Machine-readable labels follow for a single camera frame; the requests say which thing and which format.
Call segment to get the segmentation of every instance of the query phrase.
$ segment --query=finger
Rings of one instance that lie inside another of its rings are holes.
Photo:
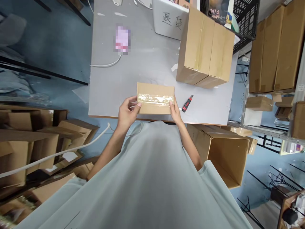
[[[137,104],[137,102],[129,103],[129,104],[128,104],[128,108],[133,107],[133,106],[135,106],[136,104]]]
[[[122,105],[128,105],[128,103],[130,103],[130,102],[134,102],[134,101],[137,101],[137,96],[135,95],[135,96],[132,96],[132,97],[129,97],[129,98],[126,98],[125,100],[124,100],[124,102],[122,103]]]
[[[139,110],[140,110],[141,106],[142,106],[142,103],[138,103],[138,104],[133,108],[132,113],[133,113],[133,115],[134,115],[135,117],[137,117],[137,114],[139,113]]]
[[[178,104],[177,104],[177,100],[176,100],[176,96],[174,97],[174,104],[175,104],[175,111],[179,111],[179,107],[178,107]]]
[[[175,107],[174,107],[174,104],[172,101],[169,102],[169,107],[171,109],[171,114],[174,114],[176,111],[175,111]]]

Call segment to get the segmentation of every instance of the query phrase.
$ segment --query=cardboard box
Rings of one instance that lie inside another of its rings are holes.
[[[179,82],[213,88],[230,78],[234,34],[190,7],[179,51]]]
[[[294,91],[305,29],[305,1],[294,0],[284,11],[275,90]]]
[[[276,102],[277,107],[292,107],[294,96],[282,97],[282,102]]]
[[[229,189],[240,187],[249,139],[216,126],[187,125],[201,161],[211,160]]]
[[[281,5],[266,19],[261,69],[261,92],[274,91],[277,59],[285,6]]]
[[[293,121],[292,137],[305,140],[305,101],[297,102]]]
[[[249,97],[247,99],[246,108],[254,111],[272,111],[273,100],[265,96]]]
[[[257,139],[247,137],[250,140],[248,147],[248,154],[253,155],[257,145]]]
[[[240,127],[221,126],[221,129],[225,129],[225,130],[234,132],[243,137],[252,135],[252,131],[244,129],[244,128],[240,128]]]
[[[42,123],[43,128],[58,126],[58,124],[62,120],[67,119],[67,115],[68,115],[68,110],[55,110],[48,108],[35,108],[35,107],[5,105],[5,104],[0,104],[0,110],[10,110],[10,112],[40,111],[40,122]]]
[[[256,38],[252,42],[250,68],[249,68],[249,93],[261,91],[261,69],[263,60],[263,48],[265,40],[266,20],[257,25]]]
[[[13,153],[1,157],[0,173],[23,167],[49,155],[55,154],[58,135],[19,130],[0,130],[0,142],[9,143]],[[22,170],[16,174],[0,178],[0,187],[23,186],[25,176],[37,169],[51,168],[54,158]]]
[[[42,171],[51,176],[63,168],[66,168],[68,165],[74,163],[78,159],[81,159],[83,156],[84,155],[80,151],[66,152],[62,155],[62,159],[58,163],[54,164],[53,167],[43,169]]]
[[[141,102],[139,114],[169,115],[169,102],[174,102],[175,87],[137,83],[138,103]]]
[[[41,186],[34,189],[32,192],[35,194],[37,199],[43,203],[74,177],[76,177],[75,174],[71,173],[61,178],[60,180],[55,180],[54,182],[46,182],[45,184],[42,184]]]
[[[61,121],[58,126],[81,133],[83,135],[83,138],[78,139],[79,142],[77,142],[77,144],[79,145],[83,145],[83,144],[85,145],[91,142],[95,133],[99,129],[98,126],[91,125],[79,119],[64,120]]]
[[[275,117],[280,121],[290,121],[291,119],[291,107],[279,107],[275,114]]]

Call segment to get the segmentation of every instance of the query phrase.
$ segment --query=floor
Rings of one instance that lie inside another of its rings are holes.
[[[76,14],[56,0],[45,1],[52,9],[49,13],[33,0],[0,0],[0,13],[14,13],[27,20],[27,27],[21,40],[11,46],[15,51],[26,57],[29,64],[44,68],[68,77],[89,82],[92,44],[92,26],[87,26]],[[93,15],[88,6],[81,13],[93,24]],[[88,117],[88,104],[84,103],[72,90],[81,87],[61,79],[45,80],[27,76],[36,93],[46,94],[52,102],[51,107],[68,109],[68,118],[78,118],[100,127],[97,135],[107,123],[115,128],[116,119]],[[239,75],[236,75],[231,115],[236,120],[241,115],[241,102],[244,85]],[[263,114],[262,124],[273,125],[274,112]],[[111,131],[95,144],[85,148],[85,157],[99,155],[106,146]],[[231,190],[233,197],[246,202],[249,196],[251,207],[266,201],[270,192],[256,181],[247,170],[256,175],[264,183],[268,183],[269,172],[275,173],[270,165],[280,168],[283,173],[292,177],[296,182],[305,186],[305,173],[298,172],[289,163],[305,170],[304,154],[279,156],[267,149],[257,146],[254,155],[248,155],[243,184],[240,188]]]

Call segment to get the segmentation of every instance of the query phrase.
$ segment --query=white label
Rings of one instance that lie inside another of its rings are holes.
[[[305,89],[305,85],[304,84],[299,84],[296,91],[304,91],[304,89]]]
[[[45,170],[47,170],[48,172],[52,172],[52,171],[54,171],[55,169],[57,169],[57,167],[56,167],[55,165],[53,165],[53,167],[52,167],[51,169],[45,169]]]
[[[63,158],[66,159],[68,162],[73,161],[78,156],[74,152],[66,152],[63,154]]]

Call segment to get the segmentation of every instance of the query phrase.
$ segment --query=open cardboard box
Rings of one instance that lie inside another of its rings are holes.
[[[240,187],[246,165],[249,139],[208,125],[187,125],[201,161],[211,160],[229,189]]]
[[[0,173],[23,167],[31,162],[55,154],[57,140],[58,134],[0,130],[0,143],[1,146],[5,146],[5,148],[0,149],[2,152],[0,155],[6,154],[0,160]],[[0,178],[0,187],[23,186],[27,174],[37,169],[51,168],[53,163],[54,158],[51,158],[27,170]]]

